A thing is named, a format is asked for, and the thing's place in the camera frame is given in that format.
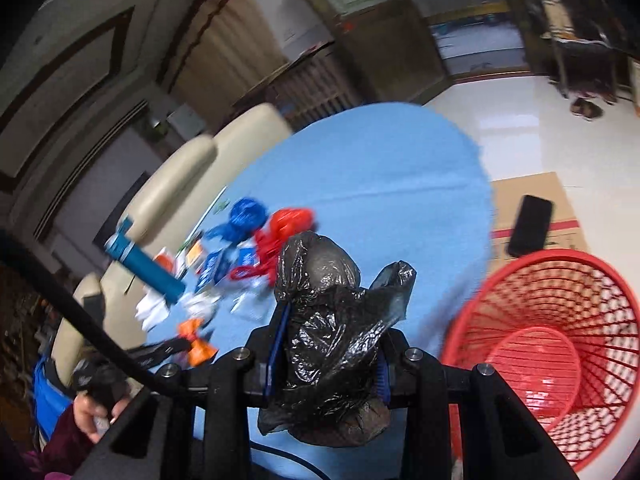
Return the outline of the person's left hand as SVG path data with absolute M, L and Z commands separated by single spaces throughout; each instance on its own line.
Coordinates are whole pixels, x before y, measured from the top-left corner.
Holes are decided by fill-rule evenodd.
M 88 393 L 78 393 L 73 403 L 75 424 L 92 443 L 98 443 L 106 433 L 103 428 L 113 425 L 130 401 L 131 396 L 125 394 L 109 411 Z

